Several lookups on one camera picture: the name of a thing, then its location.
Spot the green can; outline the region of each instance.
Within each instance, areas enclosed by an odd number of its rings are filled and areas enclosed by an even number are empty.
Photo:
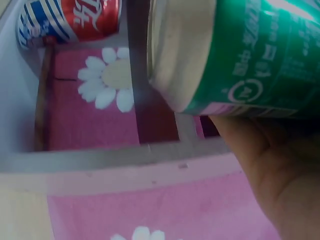
[[[320,116],[320,0],[153,0],[147,54],[175,112]]]

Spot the flower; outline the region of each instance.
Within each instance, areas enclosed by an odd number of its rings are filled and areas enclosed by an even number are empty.
[[[89,56],[86,68],[78,71],[78,79],[84,81],[78,93],[87,103],[95,102],[97,109],[107,108],[116,99],[122,113],[130,112],[134,106],[129,49],[119,47],[117,51],[102,49],[102,59]]]
[[[165,233],[160,230],[150,232],[146,226],[138,226],[132,234],[132,240],[166,240]],[[110,240],[126,240],[123,236],[116,234]]]

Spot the can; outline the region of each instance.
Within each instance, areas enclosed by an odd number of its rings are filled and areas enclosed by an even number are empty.
[[[175,112],[320,116],[320,0],[153,0],[147,62]]]
[[[17,20],[23,49],[99,40],[118,32],[122,0],[27,0]]]

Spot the pink cloth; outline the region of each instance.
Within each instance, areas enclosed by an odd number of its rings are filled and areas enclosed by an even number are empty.
[[[86,67],[89,56],[102,59],[102,50],[64,51],[55,58],[55,77],[67,80],[53,81],[48,139],[51,151],[139,144],[134,108],[120,112],[114,100],[108,108],[96,109],[94,101],[88,103],[78,93],[83,81],[77,75]]]
[[[139,226],[165,238],[134,240],[280,239],[242,173],[139,192],[52,196],[48,205],[55,240],[131,240]]]

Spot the yellow flower center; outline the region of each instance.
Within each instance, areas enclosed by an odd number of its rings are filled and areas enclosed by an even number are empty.
[[[131,67],[129,59],[119,59],[110,63],[102,72],[102,81],[114,89],[132,88]]]

